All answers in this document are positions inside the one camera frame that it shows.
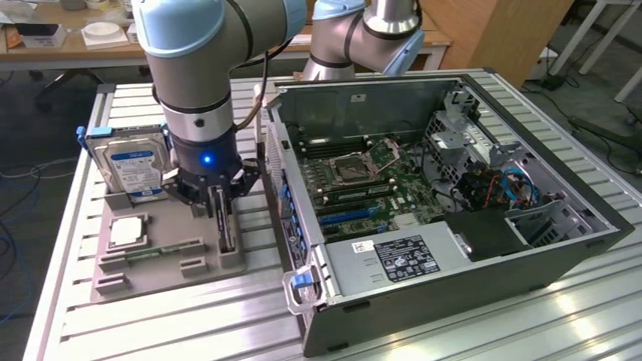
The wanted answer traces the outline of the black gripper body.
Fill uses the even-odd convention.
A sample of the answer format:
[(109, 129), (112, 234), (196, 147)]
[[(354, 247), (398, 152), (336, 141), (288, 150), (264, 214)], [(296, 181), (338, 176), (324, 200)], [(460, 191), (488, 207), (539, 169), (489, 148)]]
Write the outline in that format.
[(240, 171), (240, 155), (236, 149), (236, 131), (229, 129), (210, 141), (189, 141), (169, 132), (177, 170), (185, 180), (202, 188), (218, 187), (224, 192), (221, 203), (230, 205), (226, 196), (229, 183)]

